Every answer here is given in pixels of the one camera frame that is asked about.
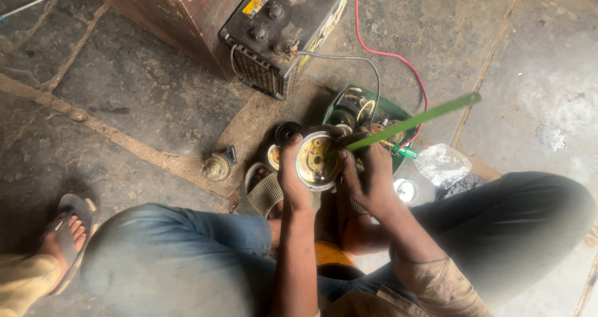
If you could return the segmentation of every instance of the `black pants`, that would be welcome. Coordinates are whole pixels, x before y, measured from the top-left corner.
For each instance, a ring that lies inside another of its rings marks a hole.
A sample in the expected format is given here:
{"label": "black pants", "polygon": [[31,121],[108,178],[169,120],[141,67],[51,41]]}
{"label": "black pants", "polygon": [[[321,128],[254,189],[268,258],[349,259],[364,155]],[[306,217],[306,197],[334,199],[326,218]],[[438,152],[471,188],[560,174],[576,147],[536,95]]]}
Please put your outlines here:
{"label": "black pants", "polygon": [[[595,211],[579,183],[525,172],[415,207],[413,214],[494,308],[556,267],[586,234]],[[124,316],[263,316],[276,268],[264,258],[270,235],[261,216],[145,204],[101,226],[81,277]],[[381,285],[414,300],[390,264],[354,281],[318,276],[318,291],[330,300]]]}
{"label": "black pants", "polygon": [[596,204],[569,178],[520,172],[412,213],[486,304],[498,307],[573,251],[594,222]]}

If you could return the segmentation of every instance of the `transparent plastic bag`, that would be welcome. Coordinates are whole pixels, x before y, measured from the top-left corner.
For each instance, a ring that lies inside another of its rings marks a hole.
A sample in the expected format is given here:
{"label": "transparent plastic bag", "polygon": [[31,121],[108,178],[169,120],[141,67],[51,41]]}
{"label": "transparent plastic bag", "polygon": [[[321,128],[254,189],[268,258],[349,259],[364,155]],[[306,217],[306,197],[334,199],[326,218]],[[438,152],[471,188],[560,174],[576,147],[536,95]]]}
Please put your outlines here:
{"label": "transparent plastic bag", "polygon": [[414,160],[419,173],[439,188],[449,188],[471,170],[471,163],[459,151],[445,144],[425,149]]}

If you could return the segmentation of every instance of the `bolt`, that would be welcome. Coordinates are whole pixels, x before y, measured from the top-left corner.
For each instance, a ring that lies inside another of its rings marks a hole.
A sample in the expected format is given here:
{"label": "bolt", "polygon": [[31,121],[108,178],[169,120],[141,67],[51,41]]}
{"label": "bolt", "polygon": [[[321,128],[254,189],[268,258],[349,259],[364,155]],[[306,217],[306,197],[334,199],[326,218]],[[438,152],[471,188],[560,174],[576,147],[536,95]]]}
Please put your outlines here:
{"label": "bolt", "polygon": [[284,41],[279,41],[274,45],[274,52],[278,55],[285,55],[289,46]]}
{"label": "bolt", "polygon": [[277,3],[272,3],[270,5],[270,11],[268,12],[268,17],[271,20],[280,20],[284,15],[284,11],[282,10],[282,5]]}
{"label": "bolt", "polygon": [[262,42],[268,38],[268,31],[263,26],[256,26],[251,30],[251,35],[255,41]]}
{"label": "bolt", "polygon": [[316,172],[313,174],[313,178],[316,179],[316,181],[319,182],[323,182],[324,181],[324,175],[322,174],[322,172]]}

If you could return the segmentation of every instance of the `green screwdriver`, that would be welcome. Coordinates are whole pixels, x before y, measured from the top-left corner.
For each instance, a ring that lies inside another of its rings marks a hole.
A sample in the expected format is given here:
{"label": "green screwdriver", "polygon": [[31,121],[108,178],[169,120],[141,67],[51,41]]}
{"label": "green screwdriver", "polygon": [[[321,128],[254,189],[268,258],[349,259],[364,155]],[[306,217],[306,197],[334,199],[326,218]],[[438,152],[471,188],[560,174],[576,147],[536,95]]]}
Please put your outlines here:
{"label": "green screwdriver", "polygon": [[[386,128],[385,130],[383,130],[379,133],[372,134],[369,137],[360,139],[357,142],[353,142],[353,143],[347,145],[345,148],[349,151],[355,151],[355,150],[364,148],[368,145],[372,145],[376,142],[379,142],[381,140],[385,140],[389,137],[392,137],[393,135],[398,134],[402,131],[405,131],[405,130],[408,130],[411,128],[415,128],[424,122],[428,122],[428,121],[430,121],[438,116],[444,115],[448,112],[452,112],[459,108],[472,105],[473,103],[478,102],[481,99],[482,99],[482,97],[480,96],[480,94],[478,92],[469,92],[466,95],[463,95],[457,99],[454,99],[447,103],[443,103],[442,105],[440,105],[438,107],[431,108],[428,111],[425,111],[419,115],[416,115],[416,116],[409,118],[405,121],[402,121],[400,123],[391,125],[390,127]],[[409,151],[405,151],[404,153],[399,151],[399,153],[404,154],[409,157],[409,155],[413,155],[411,153],[411,151],[414,152],[413,150],[409,150]],[[328,156],[332,155],[333,153],[336,154],[336,151],[331,151],[328,154]]]}

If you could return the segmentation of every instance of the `sandal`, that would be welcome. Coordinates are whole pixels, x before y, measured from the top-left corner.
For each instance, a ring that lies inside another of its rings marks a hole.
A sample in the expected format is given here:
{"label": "sandal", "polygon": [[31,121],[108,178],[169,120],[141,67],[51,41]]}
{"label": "sandal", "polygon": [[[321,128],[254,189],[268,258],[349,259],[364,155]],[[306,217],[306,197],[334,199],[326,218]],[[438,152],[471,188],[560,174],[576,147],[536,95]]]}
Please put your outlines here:
{"label": "sandal", "polygon": [[[248,192],[249,185],[253,183],[255,174],[261,168],[270,171],[270,175],[267,175],[264,179],[260,180],[258,184]],[[251,206],[265,218],[268,218],[268,214],[274,205],[283,199],[282,189],[278,184],[278,173],[272,172],[266,164],[260,162],[251,165],[249,170],[247,170],[247,174],[245,175],[245,192]]]}
{"label": "sandal", "polygon": [[[71,283],[72,278],[81,266],[81,259],[83,258],[83,253],[85,252],[87,244],[97,230],[98,212],[91,199],[82,199],[74,194],[67,193],[60,199],[60,204],[56,211],[57,215],[63,212],[65,213],[63,217],[54,220],[48,225],[44,236],[51,232],[56,233],[66,264],[70,267],[67,269],[64,277],[60,280],[56,288],[49,292],[48,295],[60,294],[66,286]],[[78,216],[85,227],[84,233],[87,234],[80,252],[77,252],[75,241],[73,240],[71,229],[68,225],[68,220],[72,215]]]}

